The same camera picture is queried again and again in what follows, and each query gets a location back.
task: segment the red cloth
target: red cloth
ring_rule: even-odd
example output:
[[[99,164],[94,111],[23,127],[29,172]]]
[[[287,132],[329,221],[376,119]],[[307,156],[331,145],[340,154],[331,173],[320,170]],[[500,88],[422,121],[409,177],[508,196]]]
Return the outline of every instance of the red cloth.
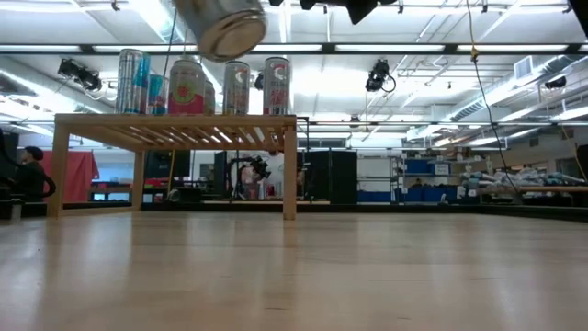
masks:
[[[52,158],[53,152],[45,152],[40,162],[47,174],[51,173]],[[92,187],[94,178],[99,178],[99,173],[92,152],[69,152],[63,202],[88,202],[88,190]]]

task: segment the ceiling light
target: ceiling light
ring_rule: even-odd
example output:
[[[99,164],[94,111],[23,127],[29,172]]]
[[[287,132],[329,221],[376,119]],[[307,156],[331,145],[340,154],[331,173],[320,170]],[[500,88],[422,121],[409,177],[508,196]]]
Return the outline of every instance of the ceiling light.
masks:
[[[477,139],[473,142],[469,142],[468,145],[469,146],[482,146],[485,144],[489,144],[489,143],[496,143],[497,140],[495,137],[492,138],[481,138],[481,139]]]
[[[122,50],[131,49],[137,51],[144,51],[144,52],[160,52],[165,53],[170,50],[169,45],[106,45],[106,46],[94,46],[94,51],[96,52],[120,52]],[[197,51],[198,47],[196,45],[187,45],[186,51],[192,52]],[[184,45],[172,45],[170,52],[183,52]]]
[[[574,110],[568,110],[563,112],[557,116],[550,118],[550,121],[562,121],[562,120],[570,120],[575,119],[577,117],[588,115],[588,107],[577,108]]]
[[[0,45],[1,52],[82,52],[77,45]]]
[[[526,52],[526,51],[565,51],[568,45],[476,45],[476,50],[481,52],[498,52],[498,51],[512,51],[512,52]],[[471,45],[459,45],[459,52],[470,52]]]
[[[524,117],[525,115],[532,113],[533,111],[534,111],[533,109],[519,110],[519,111],[514,112],[510,115],[504,116],[503,118],[499,119],[498,121],[505,122],[505,121],[520,119],[520,118]]]
[[[517,132],[515,134],[511,134],[510,136],[508,136],[508,138],[509,139],[519,138],[519,137],[522,137],[522,136],[524,136],[526,134],[529,134],[531,132],[535,132],[535,131],[538,131],[538,130],[539,129],[529,129],[529,130],[525,130],[525,131],[520,131],[520,132]]]
[[[46,135],[46,136],[53,136],[53,132],[49,131],[45,128],[41,128],[38,125],[16,125],[16,124],[11,124],[11,127],[15,128],[15,129],[20,129],[20,130],[25,130],[25,131],[30,131],[33,133],[38,133],[38,134],[42,134],[42,135]]]
[[[416,45],[416,44],[396,44],[396,45],[364,45],[364,44],[357,44],[357,45],[336,45],[336,51],[393,51],[393,52],[430,52],[430,51],[443,51],[445,49],[444,45]]]
[[[255,46],[252,52],[258,51],[271,51],[271,52],[283,52],[283,51],[321,51],[322,45],[319,44],[261,44]]]

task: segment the spotlight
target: spotlight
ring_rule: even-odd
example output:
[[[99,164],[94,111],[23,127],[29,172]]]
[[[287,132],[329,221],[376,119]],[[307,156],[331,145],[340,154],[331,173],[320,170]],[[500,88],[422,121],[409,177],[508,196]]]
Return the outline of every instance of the spotlight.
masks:
[[[384,89],[384,84],[388,79],[394,83],[394,87],[391,90]],[[387,93],[394,92],[396,89],[396,80],[390,75],[388,60],[378,60],[367,78],[366,90],[368,92],[378,92],[380,89]]]
[[[568,79],[566,79],[566,76],[562,76],[558,79],[554,79],[550,82],[546,82],[545,87],[548,89],[562,88],[567,84],[568,84]]]
[[[62,60],[57,74],[66,79],[73,79],[87,91],[96,92],[102,89],[102,81],[98,73],[91,73],[86,67],[74,62],[74,60]]]
[[[310,10],[317,3],[345,6],[349,12],[351,22],[357,24],[372,12],[372,10],[378,6],[378,3],[391,5],[396,1],[397,0],[300,0],[300,6],[304,10]],[[269,0],[271,6],[280,6],[283,2],[284,0]]]

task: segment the white can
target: white can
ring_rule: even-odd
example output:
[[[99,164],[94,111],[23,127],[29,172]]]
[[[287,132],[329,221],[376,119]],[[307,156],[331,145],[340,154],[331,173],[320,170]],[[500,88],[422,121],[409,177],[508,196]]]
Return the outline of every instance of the white can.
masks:
[[[224,69],[222,113],[247,115],[249,113],[249,79],[251,70],[247,63],[230,61]]]
[[[266,35],[266,16],[258,0],[174,0],[198,40],[202,55],[222,63],[237,59]]]

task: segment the beverage can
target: beverage can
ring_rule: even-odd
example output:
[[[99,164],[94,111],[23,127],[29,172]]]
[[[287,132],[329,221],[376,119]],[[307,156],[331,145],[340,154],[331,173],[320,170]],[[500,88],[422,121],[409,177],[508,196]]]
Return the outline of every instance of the beverage can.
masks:
[[[222,114],[247,115],[249,113],[249,78],[251,70],[247,63],[228,62],[224,72]]]
[[[271,57],[266,60],[264,115],[288,115],[290,78],[290,61],[281,57]]]
[[[169,114],[203,114],[206,75],[189,57],[174,63],[169,79]]]
[[[119,56],[118,114],[147,113],[151,57],[137,50],[122,50]]]
[[[266,16],[259,0],[174,0],[179,15],[198,40],[202,55],[224,63],[240,58],[262,41]]]

